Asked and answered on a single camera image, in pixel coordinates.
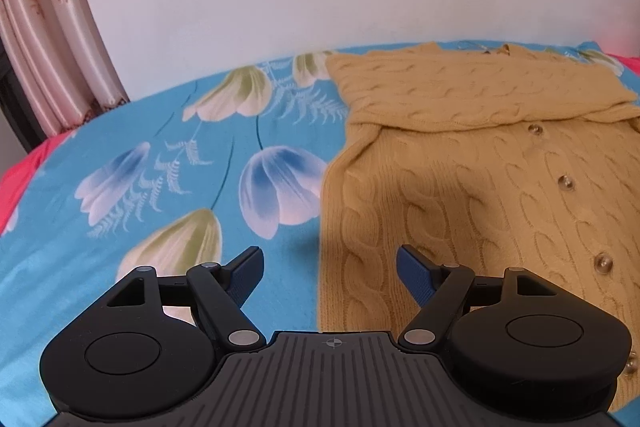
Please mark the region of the red blanket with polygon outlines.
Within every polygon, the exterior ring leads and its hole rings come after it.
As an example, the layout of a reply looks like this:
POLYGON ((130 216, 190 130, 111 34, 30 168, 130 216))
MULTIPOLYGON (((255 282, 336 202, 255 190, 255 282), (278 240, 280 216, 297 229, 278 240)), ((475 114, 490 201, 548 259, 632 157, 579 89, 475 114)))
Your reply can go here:
POLYGON ((64 132, 47 139, 32 150, 27 156, 13 167, 6 170, 1 177, 1 233, 11 231, 15 227, 18 217, 17 206, 26 188, 38 169, 47 161, 51 154, 64 142, 70 132, 64 132))

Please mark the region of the mustard cable-knit cardigan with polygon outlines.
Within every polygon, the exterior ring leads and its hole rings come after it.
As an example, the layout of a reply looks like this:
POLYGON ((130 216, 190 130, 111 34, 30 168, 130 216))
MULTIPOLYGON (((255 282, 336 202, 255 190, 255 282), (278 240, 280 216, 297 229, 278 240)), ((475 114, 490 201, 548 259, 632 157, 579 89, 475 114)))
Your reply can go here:
POLYGON ((409 244, 529 269, 639 329, 639 99, 611 69, 506 44, 334 53, 346 142, 322 182, 318 323, 399 332, 409 244))

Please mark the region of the blue floral bed sheet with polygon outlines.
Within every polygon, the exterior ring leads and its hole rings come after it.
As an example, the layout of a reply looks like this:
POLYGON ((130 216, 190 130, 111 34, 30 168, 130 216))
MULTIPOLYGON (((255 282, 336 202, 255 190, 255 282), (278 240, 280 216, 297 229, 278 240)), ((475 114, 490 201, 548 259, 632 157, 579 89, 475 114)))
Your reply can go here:
MULTIPOLYGON (((639 79, 593 44, 523 46, 639 79)), ((182 275, 264 251, 245 312, 265 333, 318 323, 326 168, 346 142, 332 51, 262 62, 131 103, 71 134, 38 169, 1 236, 1 421, 54 413, 46 344, 139 265, 182 275)))

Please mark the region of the pink patterned curtain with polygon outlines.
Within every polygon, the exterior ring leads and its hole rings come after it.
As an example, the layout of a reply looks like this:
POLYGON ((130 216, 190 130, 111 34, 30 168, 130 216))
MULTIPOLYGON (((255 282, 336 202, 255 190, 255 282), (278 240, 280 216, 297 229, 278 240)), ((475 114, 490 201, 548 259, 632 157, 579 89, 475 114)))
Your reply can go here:
POLYGON ((128 101, 88 0, 1 0, 1 39, 46 135, 128 101))

